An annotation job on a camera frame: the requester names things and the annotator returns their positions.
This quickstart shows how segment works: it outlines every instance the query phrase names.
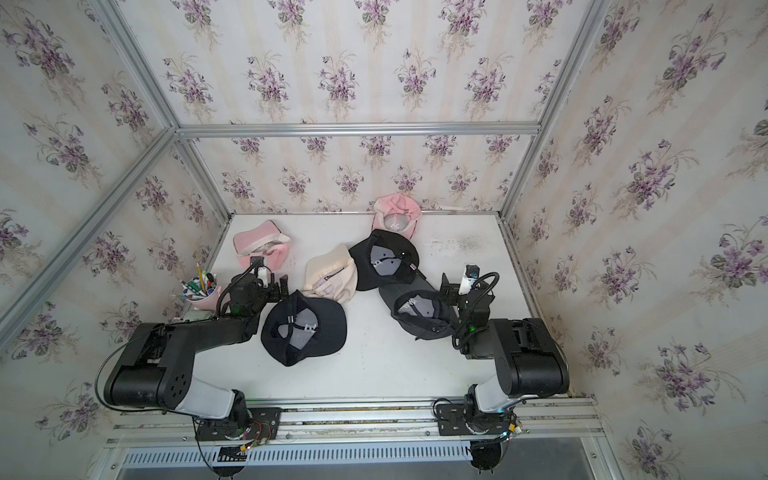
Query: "mounting plate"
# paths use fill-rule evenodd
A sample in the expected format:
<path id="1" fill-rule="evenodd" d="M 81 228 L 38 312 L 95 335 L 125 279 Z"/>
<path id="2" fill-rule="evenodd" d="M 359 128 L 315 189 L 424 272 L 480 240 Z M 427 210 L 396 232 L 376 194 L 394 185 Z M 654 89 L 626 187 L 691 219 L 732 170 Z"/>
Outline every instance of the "mounting plate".
<path id="1" fill-rule="evenodd" d="M 452 405 L 450 403 L 443 403 L 437 405 L 435 411 L 437 412 L 440 436 L 501 435 L 509 429 L 509 422 L 500 421 L 498 415 L 487 415 L 482 421 L 477 421 L 478 424 L 482 424 L 482 429 L 473 426 L 472 428 L 475 431 L 470 430 L 465 420 L 464 406 L 462 404 Z"/>
<path id="2" fill-rule="evenodd" d="M 245 433 L 245 436 L 236 439 L 253 440 L 257 435 L 265 439 L 266 435 L 264 435 L 264 432 L 268 432 L 270 440 L 274 440 L 277 437 L 277 427 L 280 426 L 280 413 L 283 409 L 248 409 L 248 411 L 253 415 L 254 425 Z M 261 434 L 259 433 L 259 426 L 255 422 L 259 422 L 261 425 L 263 430 Z M 236 435 L 237 425 L 229 420 L 203 420 L 203 423 L 200 424 L 200 428 L 197 430 L 197 438 L 201 442 L 226 441 L 235 439 Z"/>

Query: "ventilation grille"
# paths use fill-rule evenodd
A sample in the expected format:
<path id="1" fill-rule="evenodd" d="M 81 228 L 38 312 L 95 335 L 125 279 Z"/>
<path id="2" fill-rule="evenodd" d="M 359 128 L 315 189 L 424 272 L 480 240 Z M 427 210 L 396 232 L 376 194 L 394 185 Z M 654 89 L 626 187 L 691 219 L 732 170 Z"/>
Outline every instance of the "ventilation grille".
<path id="1" fill-rule="evenodd" d="M 248 450 L 245 465 L 325 465 L 343 463 L 454 462 L 469 460 L 469 442 L 460 440 L 336 443 L 324 445 L 265 445 Z M 211 465 L 242 465 L 219 462 L 219 449 L 203 447 Z M 128 451 L 123 468 L 170 468 L 205 466 L 196 445 L 135 448 Z"/>

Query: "floral wallpaper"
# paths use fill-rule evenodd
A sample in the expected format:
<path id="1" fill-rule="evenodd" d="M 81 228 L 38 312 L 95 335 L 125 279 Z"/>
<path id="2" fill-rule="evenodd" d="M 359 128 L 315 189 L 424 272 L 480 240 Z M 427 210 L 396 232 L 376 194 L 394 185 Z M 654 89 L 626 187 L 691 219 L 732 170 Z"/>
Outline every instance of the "floral wallpaper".
<path id="1" fill-rule="evenodd" d="M 8 0 L 0 32 L 2 313 L 160 128 L 88 0 Z"/>
<path id="2" fill-rule="evenodd" d="M 135 187 L 0 354 L 0 386 L 8 393 L 0 415 L 9 431 L 24 433 L 0 454 L 5 472 L 86 478 L 116 419 L 94 397 L 96 369 L 139 323 L 180 315 L 184 305 L 170 295 L 179 293 L 179 278 L 192 277 L 196 263 L 210 258 L 221 226 L 174 156 L 167 154 Z M 4 245 L 30 246 L 15 218 L 4 228 L 19 239 L 4 238 Z M 47 460 L 30 466 L 25 452 Z"/>
<path id="3" fill-rule="evenodd" d="M 767 25 L 613 2 L 509 218 L 625 478 L 768 475 Z"/>
<path id="4" fill-rule="evenodd" d="M 616 32 L 604 42 L 605 55 L 637 26 L 639 3 L 614 13 Z M 187 124 L 536 120 L 588 6 L 586 0 L 118 4 Z M 720 42 L 712 40 L 700 55 Z"/>
<path id="5" fill-rule="evenodd" d="M 395 192 L 423 210 L 499 210 L 529 141 L 520 135 L 369 135 L 201 138 L 192 145 L 229 208 L 260 214 L 367 211 L 376 198 Z"/>

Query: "pink cup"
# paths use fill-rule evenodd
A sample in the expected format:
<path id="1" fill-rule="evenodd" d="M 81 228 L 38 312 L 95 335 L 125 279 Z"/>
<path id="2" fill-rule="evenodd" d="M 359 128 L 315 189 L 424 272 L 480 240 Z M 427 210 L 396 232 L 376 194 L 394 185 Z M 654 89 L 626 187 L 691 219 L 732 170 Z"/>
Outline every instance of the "pink cup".
<path id="1" fill-rule="evenodd" d="M 214 292 L 209 296 L 200 300 L 187 299 L 187 302 L 189 302 L 191 306 L 196 307 L 198 310 L 208 310 L 209 312 L 216 312 L 216 302 L 219 301 L 219 296 L 221 295 L 221 292 L 223 290 L 224 290 L 223 286 L 217 286 L 214 289 Z"/>

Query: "black baseball cap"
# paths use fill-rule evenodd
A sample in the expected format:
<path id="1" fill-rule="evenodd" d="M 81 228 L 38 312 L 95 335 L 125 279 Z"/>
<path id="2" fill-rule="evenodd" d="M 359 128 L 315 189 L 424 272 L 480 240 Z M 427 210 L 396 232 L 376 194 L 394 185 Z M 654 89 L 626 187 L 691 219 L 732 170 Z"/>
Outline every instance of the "black baseball cap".
<path id="1" fill-rule="evenodd" d="M 458 317 L 452 306 L 426 280 L 390 283 L 379 288 L 392 318 L 416 339 L 434 340 L 453 335 Z"/>
<path id="2" fill-rule="evenodd" d="M 349 249 L 357 266 L 357 290 L 373 290 L 388 283 L 411 283 L 418 273 L 419 254 L 399 233 L 374 230 Z"/>
<path id="3" fill-rule="evenodd" d="M 275 360 L 296 365 L 308 356 L 325 356 L 346 342 L 346 315 L 327 298 L 307 298 L 299 290 L 282 300 L 266 316 L 261 343 Z"/>

